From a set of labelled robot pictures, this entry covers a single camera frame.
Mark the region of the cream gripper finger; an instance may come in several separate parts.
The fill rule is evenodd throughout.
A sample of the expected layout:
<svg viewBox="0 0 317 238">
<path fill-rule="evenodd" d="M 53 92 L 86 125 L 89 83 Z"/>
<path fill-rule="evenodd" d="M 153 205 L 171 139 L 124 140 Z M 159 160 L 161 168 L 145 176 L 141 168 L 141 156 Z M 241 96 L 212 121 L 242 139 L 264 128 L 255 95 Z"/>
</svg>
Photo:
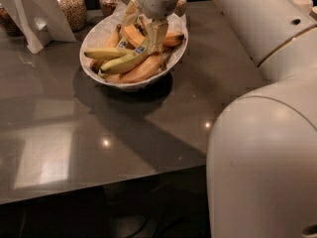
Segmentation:
<svg viewBox="0 0 317 238">
<path fill-rule="evenodd" d="M 162 44 L 168 29 L 167 18 L 161 20 L 151 20 L 147 23 L 147 31 L 149 38 L 148 54 L 160 53 Z"/>
<path fill-rule="evenodd" d="M 137 18 L 139 17 L 139 15 L 141 14 L 140 10 L 139 10 L 139 3 L 137 0 L 131 0 L 125 10 L 125 13 L 122 17 L 121 20 L 121 27 L 127 27 L 130 25 L 133 25 Z"/>
</svg>

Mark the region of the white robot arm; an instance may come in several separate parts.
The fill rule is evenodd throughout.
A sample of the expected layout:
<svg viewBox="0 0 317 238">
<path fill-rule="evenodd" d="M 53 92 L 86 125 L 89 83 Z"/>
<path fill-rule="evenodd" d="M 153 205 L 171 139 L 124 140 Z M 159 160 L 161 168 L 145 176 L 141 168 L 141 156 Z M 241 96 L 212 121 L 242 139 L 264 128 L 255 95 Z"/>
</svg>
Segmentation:
<svg viewBox="0 0 317 238">
<path fill-rule="evenodd" d="M 317 23 L 292 0 L 213 1 L 266 85 L 213 125 L 211 236 L 316 238 Z"/>
</svg>

